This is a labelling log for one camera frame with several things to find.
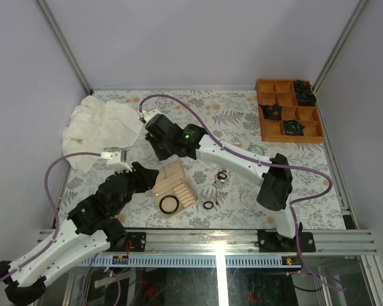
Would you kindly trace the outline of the beige jewelry box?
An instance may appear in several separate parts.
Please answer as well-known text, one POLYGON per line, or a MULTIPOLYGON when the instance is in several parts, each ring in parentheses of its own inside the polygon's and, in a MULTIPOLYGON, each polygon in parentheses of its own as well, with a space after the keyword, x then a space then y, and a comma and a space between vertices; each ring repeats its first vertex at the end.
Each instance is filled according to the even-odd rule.
POLYGON ((180 214, 182 211, 196 204, 199 196, 192 183, 186 178, 183 163, 174 161, 159 170, 160 174, 151 192, 155 195, 156 208, 159 209, 160 200, 167 195, 173 195, 179 200, 179 209, 171 215, 160 211, 166 219, 180 214))

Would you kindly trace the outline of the black bangle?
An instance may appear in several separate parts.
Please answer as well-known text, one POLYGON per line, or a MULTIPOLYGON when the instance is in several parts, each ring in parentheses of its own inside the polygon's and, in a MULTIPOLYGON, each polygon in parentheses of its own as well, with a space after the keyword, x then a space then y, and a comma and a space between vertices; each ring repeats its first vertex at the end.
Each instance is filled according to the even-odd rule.
POLYGON ((164 196, 159 202, 159 209, 166 215, 171 215, 179 209, 179 200, 173 195, 164 196))

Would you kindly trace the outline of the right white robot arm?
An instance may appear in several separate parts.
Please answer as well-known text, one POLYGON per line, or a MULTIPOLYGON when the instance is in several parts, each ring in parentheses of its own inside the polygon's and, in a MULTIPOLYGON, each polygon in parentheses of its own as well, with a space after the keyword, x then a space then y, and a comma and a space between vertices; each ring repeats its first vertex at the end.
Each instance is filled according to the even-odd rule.
POLYGON ((203 125, 181 128, 157 110, 143 113, 142 121, 146 140, 160 161, 177 156, 213 163, 260 187, 257 203, 274 217, 279 246, 289 252, 300 246, 301 236, 287 204, 292 174, 286 157, 259 157, 215 137, 203 125))

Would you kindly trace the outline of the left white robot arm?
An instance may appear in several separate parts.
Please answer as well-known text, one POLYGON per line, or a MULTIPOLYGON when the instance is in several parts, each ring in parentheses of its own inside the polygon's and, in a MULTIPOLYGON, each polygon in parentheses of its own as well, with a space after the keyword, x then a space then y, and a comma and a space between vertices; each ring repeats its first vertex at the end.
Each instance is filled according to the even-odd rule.
POLYGON ((121 251, 127 232, 117 215, 134 194, 151 190, 158 170, 134 162, 130 171, 115 173, 67 215, 53 235, 15 261, 0 262, 0 280, 14 305, 39 299, 62 274, 99 252, 121 251))

